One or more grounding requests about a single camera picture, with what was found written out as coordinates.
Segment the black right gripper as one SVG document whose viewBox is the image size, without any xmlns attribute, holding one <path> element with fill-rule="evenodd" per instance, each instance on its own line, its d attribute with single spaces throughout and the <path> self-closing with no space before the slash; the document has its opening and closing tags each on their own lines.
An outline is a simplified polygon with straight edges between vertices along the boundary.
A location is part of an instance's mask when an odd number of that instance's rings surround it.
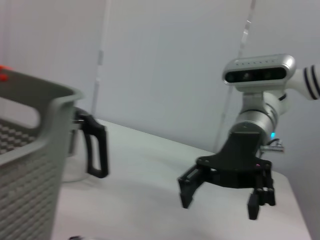
<svg viewBox="0 0 320 240">
<path fill-rule="evenodd" d="M 250 220 L 257 220 L 260 206 L 276 205 L 272 163 L 256 157 L 261 133 L 231 133 L 220 151 L 201 156 L 177 181 L 182 207 L 188 209 L 196 190 L 208 182 L 225 188 L 253 188 L 247 202 Z"/>
</svg>

